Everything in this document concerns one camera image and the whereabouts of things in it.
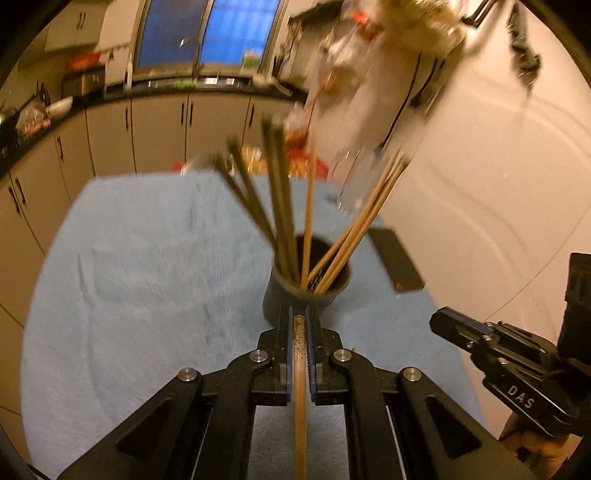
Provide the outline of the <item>person's right hand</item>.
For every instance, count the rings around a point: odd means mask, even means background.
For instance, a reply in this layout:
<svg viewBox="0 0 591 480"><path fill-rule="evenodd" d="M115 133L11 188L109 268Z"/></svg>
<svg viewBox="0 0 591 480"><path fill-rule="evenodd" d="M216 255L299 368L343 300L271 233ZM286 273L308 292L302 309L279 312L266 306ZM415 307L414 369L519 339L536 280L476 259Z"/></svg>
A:
<svg viewBox="0 0 591 480"><path fill-rule="evenodd" d="M580 443L573 435L547 438L526 428L526 423L512 413L499 437L500 443L514 456L524 449L526 464L538 479L550 479L568 460Z"/></svg>

